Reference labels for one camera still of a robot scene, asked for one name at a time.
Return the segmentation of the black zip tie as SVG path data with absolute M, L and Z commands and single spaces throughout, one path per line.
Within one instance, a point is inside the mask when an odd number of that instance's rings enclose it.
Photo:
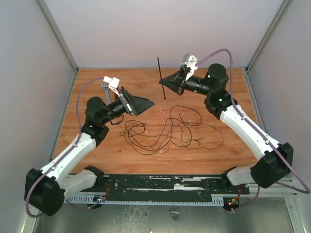
M 158 65 L 158 71 L 159 71 L 159 77 L 160 77 L 160 81 L 162 80 L 162 73 L 161 73 L 161 67 L 160 67 L 160 60 L 159 57 L 157 57 L 157 65 Z M 162 92 L 163 92 L 163 98 L 164 100 L 166 100 L 166 94 L 165 94 L 165 89 L 164 86 L 161 84 L 162 87 Z

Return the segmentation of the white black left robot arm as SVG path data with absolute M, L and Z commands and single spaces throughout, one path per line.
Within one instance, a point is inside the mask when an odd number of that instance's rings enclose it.
M 154 102 L 131 95 L 122 89 L 119 98 L 110 104 L 100 97 L 92 97 L 86 104 L 86 120 L 79 125 L 79 132 L 70 145 L 55 159 L 41 169 L 31 169 L 25 181 L 25 209 L 30 217 L 33 206 L 48 216 L 54 215 L 64 201 L 85 189 L 97 192 L 103 189 L 103 172 L 88 166 L 80 173 L 70 176 L 69 173 L 90 152 L 95 150 L 109 132 L 107 123 L 122 114 L 138 116 L 154 106 Z

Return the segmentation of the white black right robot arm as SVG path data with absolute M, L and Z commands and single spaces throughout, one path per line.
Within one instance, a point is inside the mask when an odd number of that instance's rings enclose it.
M 257 162 L 251 166 L 233 167 L 223 173 L 221 189 L 232 193 L 238 185 L 256 183 L 268 188 L 290 173 L 288 165 L 293 162 L 294 149 L 289 143 L 281 144 L 270 137 L 247 116 L 225 87 L 229 80 L 226 68 L 221 64 L 209 66 L 205 77 L 186 78 L 190 69 L 180 69 L 159 81 L 178 95 L 188 90 L 204 95 L 207 110 L 230 127 L 249 147 Z

